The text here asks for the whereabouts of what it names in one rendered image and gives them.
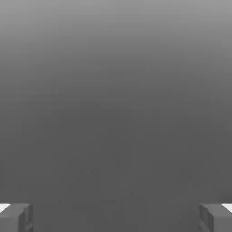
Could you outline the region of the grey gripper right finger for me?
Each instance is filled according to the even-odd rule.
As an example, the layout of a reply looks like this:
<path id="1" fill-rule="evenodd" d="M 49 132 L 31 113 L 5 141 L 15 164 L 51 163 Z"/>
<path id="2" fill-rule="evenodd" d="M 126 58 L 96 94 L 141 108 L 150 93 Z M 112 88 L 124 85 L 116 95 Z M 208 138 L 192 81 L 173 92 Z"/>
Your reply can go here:
<path id="1" fill-rule="evenodd" d="M 232 232 L 232 203 L 200 204 L 199 232 Z"/>

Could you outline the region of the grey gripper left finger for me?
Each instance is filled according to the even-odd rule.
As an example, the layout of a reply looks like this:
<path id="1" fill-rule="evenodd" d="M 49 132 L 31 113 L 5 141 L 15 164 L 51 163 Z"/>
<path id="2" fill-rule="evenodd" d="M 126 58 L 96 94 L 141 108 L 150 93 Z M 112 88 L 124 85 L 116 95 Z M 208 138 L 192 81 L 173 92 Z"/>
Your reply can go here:
<path id="1" fill-rule="evenodd" d="M 0 232 L 34 232 L 33 205 L 0 203 Z"/>

